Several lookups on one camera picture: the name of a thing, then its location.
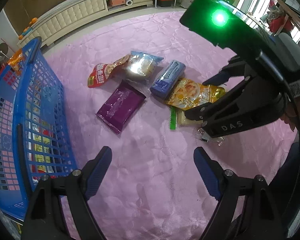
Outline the yellow orange snack bag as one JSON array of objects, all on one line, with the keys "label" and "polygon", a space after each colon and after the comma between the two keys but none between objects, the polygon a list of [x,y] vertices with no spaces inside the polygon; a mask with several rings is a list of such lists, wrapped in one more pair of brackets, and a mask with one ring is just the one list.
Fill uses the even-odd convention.
[{"label": "yellow orange snack bag", "polygon": [[165,103],[186,111],[205,103],[214,103],[225,93],[223,87],[202,85],[183,77],[177,81]]}]

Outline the green scallion cracker pack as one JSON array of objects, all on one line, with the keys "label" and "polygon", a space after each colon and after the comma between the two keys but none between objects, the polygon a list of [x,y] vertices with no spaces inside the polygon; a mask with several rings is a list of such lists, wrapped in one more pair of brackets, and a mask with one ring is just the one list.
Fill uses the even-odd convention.
[{"label": "green scallion cracker pack", "polygon": [[199,127],[201,123],[201,121],[188,119],[183,110],[173,106],[170,107],[170,130],[175,131],[178,127],[183,126]]}]

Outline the red yellow snack bag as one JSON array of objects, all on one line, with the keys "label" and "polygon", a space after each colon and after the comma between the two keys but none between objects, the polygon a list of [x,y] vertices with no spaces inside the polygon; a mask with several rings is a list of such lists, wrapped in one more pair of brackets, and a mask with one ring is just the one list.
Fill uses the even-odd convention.
[{"label": "red yellow snack bag", "polygon": [[36,164],[31,164],[31,171],[33,173],[53,173],[55,168],[52,165],[53,159],[50,156],[52,154],[51,139],[49,136],[49,131],[40,127],[36,123],[31,123],[30,127],[33,132],[29,134],[34,142],[29,145],[29,150],[32,150],[32,153],[29,153],[29,160],[35,161]]}]

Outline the Doublemint gum pack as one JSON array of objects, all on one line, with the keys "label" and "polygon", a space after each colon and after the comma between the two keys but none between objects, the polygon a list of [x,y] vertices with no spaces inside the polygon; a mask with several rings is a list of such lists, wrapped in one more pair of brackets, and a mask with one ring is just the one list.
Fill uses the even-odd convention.
[{"label": "Doublemint gum pack", "polygon": [[182,62],[173,60],[168,67],[160,74],[150,87],[150,92],[160,98],[166,99],[179,77],[184,73],[186,66]]}]

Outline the purple snack packet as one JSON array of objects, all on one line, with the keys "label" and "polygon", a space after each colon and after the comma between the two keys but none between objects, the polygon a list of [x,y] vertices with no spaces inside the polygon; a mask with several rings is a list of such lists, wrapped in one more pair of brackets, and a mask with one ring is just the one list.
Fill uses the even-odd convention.
[{"label": "purple snack packet", "polygon": [[117,89],[96,113],[115,134],[120,134],[126,122],[140,108],[146,96],[122,81]]}]

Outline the red snack pouch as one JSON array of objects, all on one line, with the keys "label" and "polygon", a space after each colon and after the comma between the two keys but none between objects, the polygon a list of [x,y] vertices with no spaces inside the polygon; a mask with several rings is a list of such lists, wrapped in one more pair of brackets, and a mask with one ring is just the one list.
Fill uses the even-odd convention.
[{"label": "red snack pouch", "polygon": [[97,64],[88,77],[88,88],[96,88],[104,85],[114,74],[119,72],[128,63],[129,58],[130,55],[127,54],[113,63]]}]

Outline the orange snack packet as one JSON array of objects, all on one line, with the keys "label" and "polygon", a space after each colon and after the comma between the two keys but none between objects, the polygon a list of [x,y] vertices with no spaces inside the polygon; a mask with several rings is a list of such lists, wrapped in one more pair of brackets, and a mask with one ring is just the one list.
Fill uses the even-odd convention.
[{"label": "orange snack packet", "polygon": [[15,71],[19,76],[21,74],[20,63],[24,61],[24,55],[22,49],[19,49],[15,54],[7,61],[7,64]]}]

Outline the blue bread packet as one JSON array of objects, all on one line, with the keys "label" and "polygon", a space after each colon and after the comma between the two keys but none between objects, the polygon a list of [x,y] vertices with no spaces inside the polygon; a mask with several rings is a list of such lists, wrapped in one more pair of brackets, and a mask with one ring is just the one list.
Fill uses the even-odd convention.
[{"label": "blue bread packet", "polygon": [[131,51],[128,62],[123,67],[125,77],[134,82],[148,82],[163,57]]}]

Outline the pink quilted tablecloth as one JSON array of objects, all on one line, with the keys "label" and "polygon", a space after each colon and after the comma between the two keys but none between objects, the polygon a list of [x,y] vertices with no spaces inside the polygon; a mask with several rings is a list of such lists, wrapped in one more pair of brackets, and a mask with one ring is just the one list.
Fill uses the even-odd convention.
[{"label": "pink quilted tablecloth", "polygon": [[170,109],[148,96],[121,134],[113,133],[96,113],[120,84],[111,79],[87,87],[98,63],[111,63],[131,50],[178,60],[185,76],[203,82],[234,53],[213,46],[183,27],[182,9],[147,8],[98,21],[44,51],[65,88],[65,109],[77,165],[84,166],[103,146],[113,152],[97,194],[89,200],[107,239],[198,239],[216,206],[193,161],[194,149],[237,175],[257,174],[271,181],[283,165],[295,133],[282,121],[202,142],[194,127],[170,130]]}]

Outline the blue plastic basket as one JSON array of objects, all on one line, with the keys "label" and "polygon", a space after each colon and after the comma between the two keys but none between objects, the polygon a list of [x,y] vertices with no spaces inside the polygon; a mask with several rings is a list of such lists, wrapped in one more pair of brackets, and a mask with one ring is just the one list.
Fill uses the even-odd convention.
[{"label": "blue plastic basket", "polygon": [[[24,220],[31,195],[41,176],[67,176],[76,169],[65,114],[64,87],[40,50],[42,39],[23,48],[18,76],[11,67],[0,75],[0,210]],[[49,131],[53,173],[33,173],[29,160],[31,123]]]}]

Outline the white TV cabinet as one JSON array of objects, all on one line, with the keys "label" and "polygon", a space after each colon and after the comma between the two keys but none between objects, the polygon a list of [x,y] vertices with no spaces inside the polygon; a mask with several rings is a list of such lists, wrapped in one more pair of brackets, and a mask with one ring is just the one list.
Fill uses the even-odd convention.
[{"label": "white TV cabinet", "polygon": [[117,12],[151,6],[153,0],[127,0],[121,5],[110,5],[109,0],[66,0],[40,16],[32,29],[17,43],[22,48],[40,36],[42,45],[51,45],[75,29]]}]

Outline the oranges on plate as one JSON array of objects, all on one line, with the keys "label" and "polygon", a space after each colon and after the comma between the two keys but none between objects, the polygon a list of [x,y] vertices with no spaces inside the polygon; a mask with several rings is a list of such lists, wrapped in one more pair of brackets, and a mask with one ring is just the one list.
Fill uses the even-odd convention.
[{"label": "oranges on plate", "polygon": [[38,21],[38,18],[33,18],[30,22],[29,22],[29,26],[26,27],[23,32],[21,33],[21,35],[19,35],[18,40],[22,40],[24,38],[25,35],[27,35],[31,30],[33,25]]}]

